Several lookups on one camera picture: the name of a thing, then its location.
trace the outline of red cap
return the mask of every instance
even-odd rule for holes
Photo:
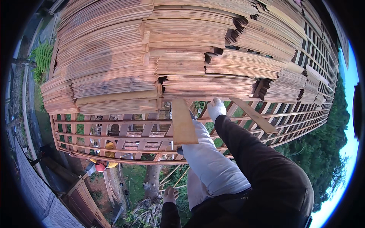
[[[103,164],[96,163],[95,169],[96,169],[96,171],[103,172],[105,170],[105,166]]]

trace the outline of sky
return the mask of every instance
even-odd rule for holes
[[[347,144],[340,150],[341,156],[344,155],[349,156],[348,164],[346,166],[345,184],[343,188],[338,189],[334,193],[334,196],[331,200],[328,200],[322,204],[320,211],[312,214],[313,221],[311,224],[311,228],[319,228],[325,224],[325,222],[327,221],[327,219],[329,218],[329,216],[339,203],[343,193],[345,192],[355,167],[358,141],[354,138],[355,134],[352,121],[352,104],[355,92],[354,86],[357,85],[357,83],[359,82],[359,78],[357,75],[355,56],[351,45],[349,47],[350,47],[349,69],[346,68],[345,59],[343,58],[342,52],[339,53],[339,61],[341,61],[341,64],[344,66],[344,72],[345,72],[344,81],[345,81],[345,95],[346,95],[345,99],[348,104],[347,111],[350,114],[350,120],[347,125],[347,130],[345,130],[345,134],[347,137]]]

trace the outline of white trousers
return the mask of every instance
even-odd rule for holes
[[[196,120],[193,124],[199,144],[182,146],[184,157],[190,165],[190,210],[208,198],[239,193],[251,187],[238,166],[217,150],[205,126]]]

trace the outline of yellow shirt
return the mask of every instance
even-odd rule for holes
[[[115,149],[114,143],[108,142],[107,145],[105,146],[105,148]],[[105,157],[115,158],[115,152],[105,151]],[[90,161],[92,161],[93,163],[96,163],[96,159],[90,158]],[[117,165],[118,165],[117,162],[108,162],[108,165],[106,166],[106,168],[113,168]]]

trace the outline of worker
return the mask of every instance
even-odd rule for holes
[[[183,145],[192,217],[184,227],[309,227],[314,192],[306,173],[248,130],[232,122],[223,102],[207,104],[215,130],[237,165],[215,147],[193,119],[198,144]],[[181,227],[177,191],[163,195],[161,228]]]
[[[105,148],[115,149],[115,145],[112,142],[108,142]],[[115,152],[106,151],[104,157],[115,158]],[[95,169],[98,172],[103,172],[107,168],[113,168],[118,165],[117,162],[106,162],[90,158],[90,161],[95,163]]]

